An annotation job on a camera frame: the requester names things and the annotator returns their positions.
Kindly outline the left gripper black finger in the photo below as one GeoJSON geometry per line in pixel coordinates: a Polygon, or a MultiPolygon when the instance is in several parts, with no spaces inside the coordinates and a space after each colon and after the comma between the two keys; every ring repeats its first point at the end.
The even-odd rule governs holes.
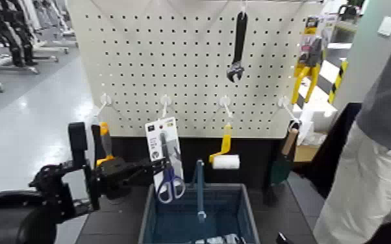
{"type": "Polygon", "coordinates": [[[166,161],[164,159],[151,161],[150,159],[146,158],[140,162],[140,167],[145,169],[148,168],[156,169],[156,168],[163,167],[165,163],[166,161]]]}
{"type": "Polygon", "coordinates": [[[142,168],[134,172],[128,179],[128,183],[152,183],[154,176],[161,173],[161,169],[142,168]]]}

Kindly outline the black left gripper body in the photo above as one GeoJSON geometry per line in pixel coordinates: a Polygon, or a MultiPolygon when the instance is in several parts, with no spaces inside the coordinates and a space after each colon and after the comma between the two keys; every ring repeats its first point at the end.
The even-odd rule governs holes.
{"type": "Polygon", "coordinates": [[[102,161],[96,168],[100,193],[109,200],[128,196],[132,191],[127,180],[129,170],[122,158],[102,161]]]}

